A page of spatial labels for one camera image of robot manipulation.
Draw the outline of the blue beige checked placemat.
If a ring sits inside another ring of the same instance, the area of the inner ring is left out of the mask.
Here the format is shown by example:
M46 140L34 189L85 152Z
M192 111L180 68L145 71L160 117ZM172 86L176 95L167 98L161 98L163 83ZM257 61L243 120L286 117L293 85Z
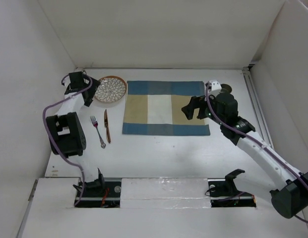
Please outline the blue beige checked placemat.
M188 120L182 112L191 97L201 95L202 81L128 81L122 133L209 136L206 119Z

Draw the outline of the silver fork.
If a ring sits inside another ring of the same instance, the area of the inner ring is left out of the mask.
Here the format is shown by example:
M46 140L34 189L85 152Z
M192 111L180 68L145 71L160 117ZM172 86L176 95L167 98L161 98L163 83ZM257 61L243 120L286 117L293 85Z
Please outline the silver fork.
M98 137L99 137L99 140L100 140L101 148L105 149L106 148L106 144L105 144L104 140L102 139L102 137L100 135L100 132L98 130L98 122L97 122L95 116L90 116L90 119L91 119L91 122L92 122L93 126L96 128L97 133L98 133Z

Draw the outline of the copper table knife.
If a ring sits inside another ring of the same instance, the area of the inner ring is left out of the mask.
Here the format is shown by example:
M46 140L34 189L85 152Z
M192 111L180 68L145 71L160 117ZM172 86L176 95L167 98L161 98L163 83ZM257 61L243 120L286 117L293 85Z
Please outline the copper table knife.
M109 122L108 122L108 114L107 109L104 111L104 126L106 129L106 138L109 144L111 144L111 135L110 135L110 129L109 129Z

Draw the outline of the white brown metal cup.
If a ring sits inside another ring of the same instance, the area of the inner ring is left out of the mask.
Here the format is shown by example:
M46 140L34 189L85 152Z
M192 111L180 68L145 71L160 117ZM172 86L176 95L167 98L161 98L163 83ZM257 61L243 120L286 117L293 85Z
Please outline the white brown metal cup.
M221 84L221 93L231 93L232 92L232 88L230 85L228 84Z

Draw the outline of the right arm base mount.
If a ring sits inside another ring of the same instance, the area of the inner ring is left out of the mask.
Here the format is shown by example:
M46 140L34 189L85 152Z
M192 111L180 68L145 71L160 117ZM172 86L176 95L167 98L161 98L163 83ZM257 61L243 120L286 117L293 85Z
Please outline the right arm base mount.
M239 191L234 183L234 179L243 173L245 173L244 170L236 169L224 178L208 179L208 189L204 195L210 198L212 208L256 208L254 195Z

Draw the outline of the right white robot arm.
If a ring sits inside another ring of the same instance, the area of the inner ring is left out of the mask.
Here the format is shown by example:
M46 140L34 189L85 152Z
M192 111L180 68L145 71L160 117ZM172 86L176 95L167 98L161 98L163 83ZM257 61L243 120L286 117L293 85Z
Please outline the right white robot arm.
M209 118L219 124L222 134L272 179L276 188L269 191L268 199L282 217L296 217L308 207L308 172L304 174L288 164L264 142L255 127L238 115L238 102L232 94L193 96L182 112L191 120L196 109L198 119Z

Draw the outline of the orange rimmed patterned plate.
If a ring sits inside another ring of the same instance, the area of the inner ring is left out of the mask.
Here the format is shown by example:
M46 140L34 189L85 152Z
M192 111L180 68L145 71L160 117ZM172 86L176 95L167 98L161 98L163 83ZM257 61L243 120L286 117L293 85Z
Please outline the orange rimmed patterned plate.
M127 91L126 82L118 76L105 76L100 78L99 82L94 98L101 103L117 102Z

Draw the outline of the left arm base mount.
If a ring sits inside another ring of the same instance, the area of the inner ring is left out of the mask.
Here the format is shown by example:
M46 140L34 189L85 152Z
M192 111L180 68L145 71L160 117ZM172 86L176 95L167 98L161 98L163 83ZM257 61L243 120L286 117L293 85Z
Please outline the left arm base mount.
M85 182L83 195L80 197L82 182L73 185L76 190L74 206L76 208L120 208L122 179L104 178L98 169L98 178Z

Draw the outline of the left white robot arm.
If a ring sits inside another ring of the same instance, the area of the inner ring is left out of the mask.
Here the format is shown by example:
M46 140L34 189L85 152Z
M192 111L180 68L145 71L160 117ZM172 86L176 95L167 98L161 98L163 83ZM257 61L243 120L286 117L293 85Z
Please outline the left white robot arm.
M79 120L79 112L89 107L100 82L82 71L67 74L62 79L65 86L64 99L49 105L43 111L43 123L49 137L51 150L67 164L81 172L82 181L75 187L88 189L94 196L105 192L105 181L101 171L93 175L85 159L80 158L87 147L86 136Z

